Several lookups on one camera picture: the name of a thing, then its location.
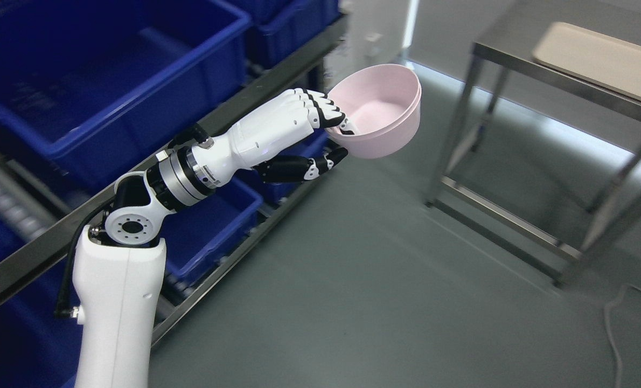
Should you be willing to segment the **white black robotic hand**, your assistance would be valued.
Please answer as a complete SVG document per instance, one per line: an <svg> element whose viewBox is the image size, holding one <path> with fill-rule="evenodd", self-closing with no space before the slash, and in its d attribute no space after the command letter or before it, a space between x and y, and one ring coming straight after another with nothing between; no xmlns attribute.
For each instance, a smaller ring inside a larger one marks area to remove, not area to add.
<svg viewBox="0 0 641 388"><path fill-rule="evenodd" d="M286 90L216 136L210 147L192 147L193 171L215 187L227 184L237 170L254 170L266 183L314 180L348 157L347 149L314 157L284 155L284 150L345 120L345 113L325 93Z"/></svg>

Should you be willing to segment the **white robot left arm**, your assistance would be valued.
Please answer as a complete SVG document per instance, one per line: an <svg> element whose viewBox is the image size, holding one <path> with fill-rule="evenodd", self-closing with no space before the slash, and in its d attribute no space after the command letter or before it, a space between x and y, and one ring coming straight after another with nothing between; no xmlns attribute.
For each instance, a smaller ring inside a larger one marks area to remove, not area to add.
<svg viewBox="0 0 641 388"><path fill-rule="evenodd" d="M225 186L246 161L241 131L203 137L146 170L116 180L100 235L88 221L74 239L67 276L80 299L67 314L82 325L76 387L146 387L167 243L167 216Z"/></svg>

